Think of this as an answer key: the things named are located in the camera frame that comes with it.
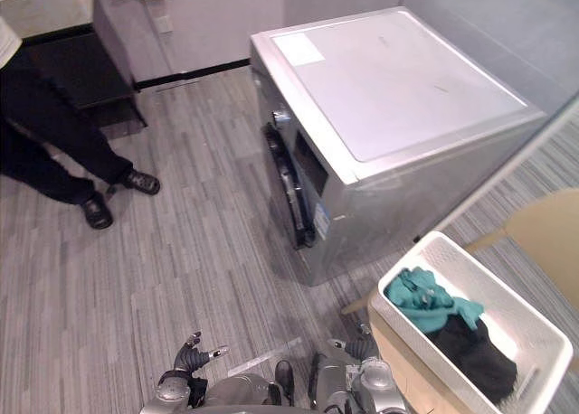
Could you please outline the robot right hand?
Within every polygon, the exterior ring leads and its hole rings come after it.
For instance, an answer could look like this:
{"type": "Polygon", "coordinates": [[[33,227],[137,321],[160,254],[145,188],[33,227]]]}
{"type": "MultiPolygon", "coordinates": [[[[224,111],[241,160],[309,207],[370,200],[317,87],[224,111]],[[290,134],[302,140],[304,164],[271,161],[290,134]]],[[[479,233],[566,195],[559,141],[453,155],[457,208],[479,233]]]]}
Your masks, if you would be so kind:
{"type": "Polygon", "coordinates": [[[379,348],[369,324],[361,323],[357,327],[357,331],[358,337],[356,339],[343,341],[336,338],[329,338],[327,342],[334,348],[346,352],[360,362],[371,358],[380,359],[379,348]]]}

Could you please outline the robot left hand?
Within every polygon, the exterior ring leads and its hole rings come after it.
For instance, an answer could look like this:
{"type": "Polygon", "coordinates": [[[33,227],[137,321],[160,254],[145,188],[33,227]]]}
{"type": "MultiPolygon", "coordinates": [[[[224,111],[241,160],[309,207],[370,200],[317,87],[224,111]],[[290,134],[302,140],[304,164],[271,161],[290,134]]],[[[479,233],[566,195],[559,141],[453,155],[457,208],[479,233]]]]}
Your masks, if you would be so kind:
{"type": "Polygon", "coordinates": [[[189,375],[203,368],[207,363],[225,356],[230,351],[230,346],[220,345],[209,351],[200,351],[202,332],[197,331],[191,334],[174,359],[173,369],[180,372],[187,372],[189,375]]]}

